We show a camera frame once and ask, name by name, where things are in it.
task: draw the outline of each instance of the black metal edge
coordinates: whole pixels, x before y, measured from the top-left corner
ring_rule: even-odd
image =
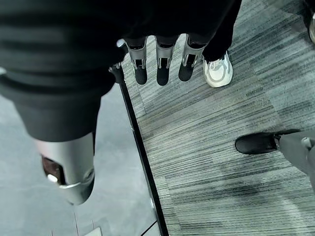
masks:
[[[139,129],[138,122],[136,119],[136,115],[134,113],[131,99],[130,99],[130,96],[128,93],[128,89],[127,89],[127,86],[126,86],[126,83],[124,80],[120,82],[120,88],[121,88],[121,91],[123,94],[125,106],[127,109],[127,113],[129,116],[132,130],[133,130],[133,136],[134,136],[134,139],[136,141],[137,148],[139,151],[142,168],[143,168],[143,171],[144,171],[144,174],[146,177],[147,184],[149,186],[149,192],[151,195],[151,199],[152,199],[153,204],[155,206],[155,213],[156,213],[156,217],[157,217],[158,227],[159,227],[161,236],[169,236],[166,222],[165,222],[164,215],[163,215],[163,211],[162,211],[162,206],[161,206],[161,203],[159,201],[157,187],[156,187],[154,179],[153,179],[153,174],[152,174],[149,160],[147,157],[147,153],[146,153],[146,150],[145,150],[145,147],[143,144],[140,129]]]

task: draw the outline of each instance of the robotic hand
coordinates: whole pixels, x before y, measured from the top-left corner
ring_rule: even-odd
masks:
[[[145,84],[146,37],[157,35],[157,82],[164,86],[178,35],[187,33],[179,78],[188,81],[233,2],[215,1],[208,29],[196,27],[202,3],[168,9],[164,0],[158,6],[147,0],[121,0],[120,6],[108,0],[0,0],[0,66],[6,69],[0,94],[14,103],[47,178],[71,204],[86,201],[93,189],[100,100],[115,82],[109,69],[123,75],[125,52],[116,42],[125,39],[136,80]]]

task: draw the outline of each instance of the black pants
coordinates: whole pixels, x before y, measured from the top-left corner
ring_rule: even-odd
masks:
[[[241,7],[242,0],[236,0],[230,11],[227,13],[215,36],[211,39],[203,51],[207,61],[220,59],[232,44],[233,29],[236,17]]]

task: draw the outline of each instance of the white sneaker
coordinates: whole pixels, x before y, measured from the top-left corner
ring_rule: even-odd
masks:
[[[233,67],[228,58],[227,52],[222,58],[216,61],[207,62],[204,57],[203,60],[203,73],[207,83],[214,88],[228,85],[233,76]]]

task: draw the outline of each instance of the floor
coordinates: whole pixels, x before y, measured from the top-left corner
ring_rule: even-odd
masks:
[[[139,236],[156,221],[118,85],[102,99],[92,195],[76,207],[46,179],[12,103],[0,97],[0,108],[1,236]]]
[[[201,63],[178,79],[180,37],[170,81],[156,82],[148,39],[148,82],[126,83],[171,236],[315,235],[308,178],[281,153],[245,156],[237,137],[258,131],[315,128],[315,46],[296,0],[244,0],[229,55],[233,81],[210,88]]]

